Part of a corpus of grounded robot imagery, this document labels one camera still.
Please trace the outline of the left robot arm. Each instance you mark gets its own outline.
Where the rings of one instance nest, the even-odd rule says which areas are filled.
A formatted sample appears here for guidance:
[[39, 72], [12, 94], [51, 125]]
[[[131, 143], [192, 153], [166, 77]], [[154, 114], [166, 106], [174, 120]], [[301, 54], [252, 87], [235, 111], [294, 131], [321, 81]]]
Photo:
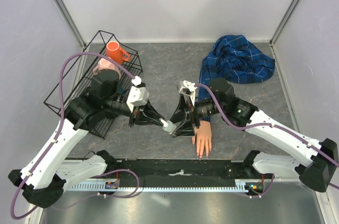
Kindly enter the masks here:
[[29, 203], [48, 208], [69, 188], [90, 177], [115, 175], [116, 159], [105, 150], [71, 167], [60, 167], [76, 144], [100, 121], [123, 115], [131, 118], [132, 124], [169, 126], [150, 104], [149, 93], [140, 77], [132, 79], [133, 86], [127, 96], [118, 92], [119, 84], [115, 70], [96, 73], [89, 87], [62, 111], [56, 131], [34, 159], [21, 170], [9, 173], [8, 179]]

